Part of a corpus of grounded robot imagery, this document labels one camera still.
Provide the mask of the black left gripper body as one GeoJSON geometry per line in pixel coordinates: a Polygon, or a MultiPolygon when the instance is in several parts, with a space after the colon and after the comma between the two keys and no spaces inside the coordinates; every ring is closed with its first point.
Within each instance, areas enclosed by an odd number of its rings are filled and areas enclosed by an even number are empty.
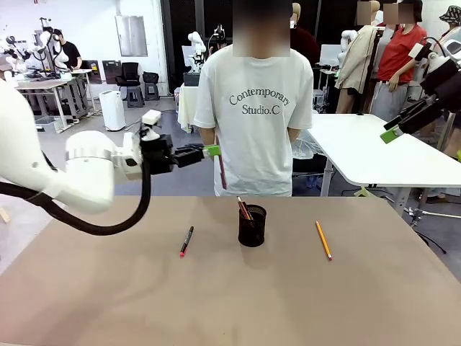
{"type": "Polygon", "coordinates": [[[170,173],[174,170],[173,142],[170,135],[140,140],[143,176],[170,173]]]}

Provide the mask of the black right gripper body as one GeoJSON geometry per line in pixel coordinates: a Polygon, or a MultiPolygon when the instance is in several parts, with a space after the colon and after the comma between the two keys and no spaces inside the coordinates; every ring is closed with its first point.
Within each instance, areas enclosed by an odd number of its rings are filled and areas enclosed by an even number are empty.
{"type": "Polygon", "coordinates": [[[460,93],[460,67],[449,57],[432,57],[421,86],[428,96],[450,99],[460,93]]]}

